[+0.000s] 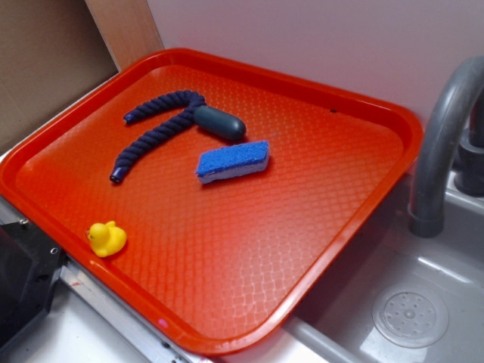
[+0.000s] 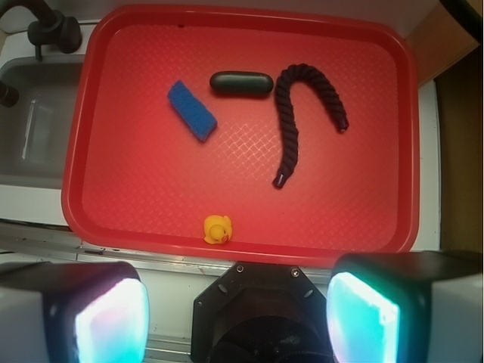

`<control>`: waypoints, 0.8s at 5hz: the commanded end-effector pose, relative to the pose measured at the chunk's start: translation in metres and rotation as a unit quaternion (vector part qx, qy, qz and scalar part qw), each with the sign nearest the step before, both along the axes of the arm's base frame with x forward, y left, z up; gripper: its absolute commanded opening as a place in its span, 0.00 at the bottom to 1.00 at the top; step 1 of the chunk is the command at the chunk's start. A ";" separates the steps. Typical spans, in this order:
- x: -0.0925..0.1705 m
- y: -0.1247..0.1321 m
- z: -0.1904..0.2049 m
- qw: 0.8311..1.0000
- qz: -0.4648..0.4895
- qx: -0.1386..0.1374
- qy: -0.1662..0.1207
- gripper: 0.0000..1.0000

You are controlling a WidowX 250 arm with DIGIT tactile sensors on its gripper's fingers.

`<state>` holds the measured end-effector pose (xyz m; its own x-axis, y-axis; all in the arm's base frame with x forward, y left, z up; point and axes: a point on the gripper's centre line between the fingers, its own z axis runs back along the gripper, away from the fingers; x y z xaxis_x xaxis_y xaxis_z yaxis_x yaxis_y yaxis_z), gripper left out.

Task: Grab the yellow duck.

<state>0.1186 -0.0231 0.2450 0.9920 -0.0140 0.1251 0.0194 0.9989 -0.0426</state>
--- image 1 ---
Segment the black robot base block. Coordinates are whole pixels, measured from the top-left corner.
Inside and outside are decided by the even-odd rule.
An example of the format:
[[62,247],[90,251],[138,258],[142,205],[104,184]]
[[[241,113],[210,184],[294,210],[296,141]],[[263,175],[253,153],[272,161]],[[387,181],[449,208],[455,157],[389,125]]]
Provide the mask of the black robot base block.
[[1,226],[1,353],[48,315],[64,260],[28,219]]

